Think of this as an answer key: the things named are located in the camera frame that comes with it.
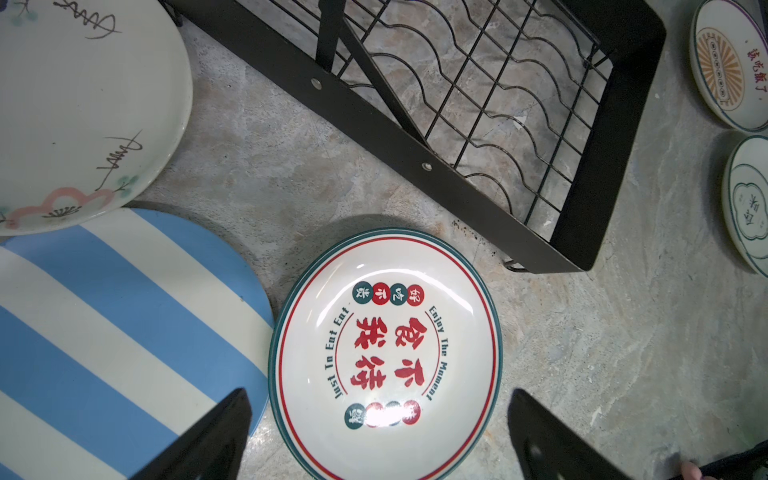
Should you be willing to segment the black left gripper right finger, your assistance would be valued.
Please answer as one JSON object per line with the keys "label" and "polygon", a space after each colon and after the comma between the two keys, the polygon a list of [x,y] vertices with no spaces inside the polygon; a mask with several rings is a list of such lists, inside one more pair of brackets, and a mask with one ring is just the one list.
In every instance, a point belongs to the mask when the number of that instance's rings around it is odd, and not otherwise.
{"label": "black left gripper right finger", "polygon": [[507,423],[525,479],[627,477],[523,389],[513,391]]}

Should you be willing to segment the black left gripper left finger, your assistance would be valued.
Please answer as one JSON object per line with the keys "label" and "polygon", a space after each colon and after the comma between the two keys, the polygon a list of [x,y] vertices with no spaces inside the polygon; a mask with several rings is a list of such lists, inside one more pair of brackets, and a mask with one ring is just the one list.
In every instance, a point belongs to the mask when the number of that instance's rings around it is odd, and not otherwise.
{"label": "black left gripper left finger", "polygon": [[251,419],[247,392],[236,388],[133,478],[235,479]]}

